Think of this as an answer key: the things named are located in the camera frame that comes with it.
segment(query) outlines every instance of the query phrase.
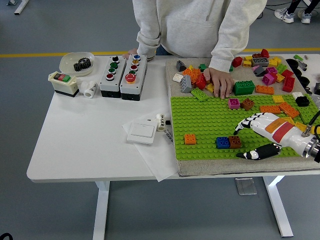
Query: table leg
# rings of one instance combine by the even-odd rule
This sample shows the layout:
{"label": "table leg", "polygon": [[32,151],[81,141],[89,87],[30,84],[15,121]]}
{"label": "table leg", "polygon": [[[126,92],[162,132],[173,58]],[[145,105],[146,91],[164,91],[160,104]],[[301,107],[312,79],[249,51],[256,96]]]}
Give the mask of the table leg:
{"label": "table leg", "polygon": [[93,240],[105,240],[110,181],[96,181],[95,183],[99,188],[99,194],[96,204]]}
{"label": "table leg", "polygon": [[270,198],[270,202],[273,208],[276,221],[278,223],[281,236],[293,237],[294,234],[292,233],[284,205],[281,201],[281,198],[277,189],[277,183],[280,182],[281,179],[283,178],[284,176],[264,176],[263,180]]}

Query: human hand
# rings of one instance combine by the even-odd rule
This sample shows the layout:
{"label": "human hand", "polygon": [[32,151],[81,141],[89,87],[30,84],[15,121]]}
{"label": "human hand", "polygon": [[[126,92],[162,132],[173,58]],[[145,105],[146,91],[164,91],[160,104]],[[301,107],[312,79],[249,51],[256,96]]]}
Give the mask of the human hand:
{"label": "human hand", "polygon": [[122,57],[125,59],[129,59],[130,54],[137,55],[138,54],[137,49],[134,48],[134,49],[129,50],[128,53],[123,54]]}
{"label": "human hand", "polygon": [[212,80],[214,85],[214,96],[219,97],[220,87],[220,97],[222,99],[230,96],[230,93],[235,85],[235,81],[232,79],[230,73],[208,67],[203,71],[203,75],[206,81]]}

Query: person's leg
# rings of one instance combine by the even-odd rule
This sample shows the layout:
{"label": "person's leg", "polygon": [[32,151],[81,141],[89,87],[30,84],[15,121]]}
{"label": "person's leg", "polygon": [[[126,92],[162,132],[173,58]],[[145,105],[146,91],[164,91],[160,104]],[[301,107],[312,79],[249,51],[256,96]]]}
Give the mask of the person's leg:
{"label": "person's leg", "polygon": [[287,9],[287,13],[293,14],[295,12],[295,10],[297,9],[300,2],[301,2],[301,0],[292,0],[290,6]]}
{"label": "person's leg", "polygon": [[312,0],[310,5],[304,10],[304,14],[311,14],[311,12],[316,8],[320,0]]}
{"label": "person's leg", "polygon": [[167,52],[162,45],[160,45],[156,51],[155,51],[156,56],[171,56],[172,54]]}

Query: control box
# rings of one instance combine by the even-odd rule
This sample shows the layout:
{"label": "control box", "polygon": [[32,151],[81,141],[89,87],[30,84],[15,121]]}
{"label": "control box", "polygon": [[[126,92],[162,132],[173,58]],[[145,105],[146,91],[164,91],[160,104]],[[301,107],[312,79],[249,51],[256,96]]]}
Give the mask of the control box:
{"label": "control box", "polygon": [[131,54],[120,83],[124,100],[140,101],[147,72],[147,56]]}
{"label": "control box", "polygon": [[56,93],[67,95],[69,97],[75,97],[79,92],[77,85],[77,77],[69,76],[55,71],[49,74],[48,81],[52,83],[52,86]]}
{"label": "control box", "polygon": [[102,97],[121,98],[120,81],[126,64],[126,59],[123,57],[109,57],[99,82]]}

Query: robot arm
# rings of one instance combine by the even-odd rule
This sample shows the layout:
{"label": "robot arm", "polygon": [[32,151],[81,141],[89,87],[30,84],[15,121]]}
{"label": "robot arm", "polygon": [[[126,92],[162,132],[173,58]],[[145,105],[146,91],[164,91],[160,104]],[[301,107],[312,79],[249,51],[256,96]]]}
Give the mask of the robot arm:
{"label": "robot arm", "polygon": [[256,113],[245,118],[237,125],[233,134],[237,135],[244,128],[252,129],[273,143],[246,153],[238,153],[236,156],[239,158],[261,160],[280,154],[282,147],[291,147],[299,155],[306,158],[312,156],[317,163],[320,162],[320,143],[316,136],[308,131],[302,132],[272,113]]}

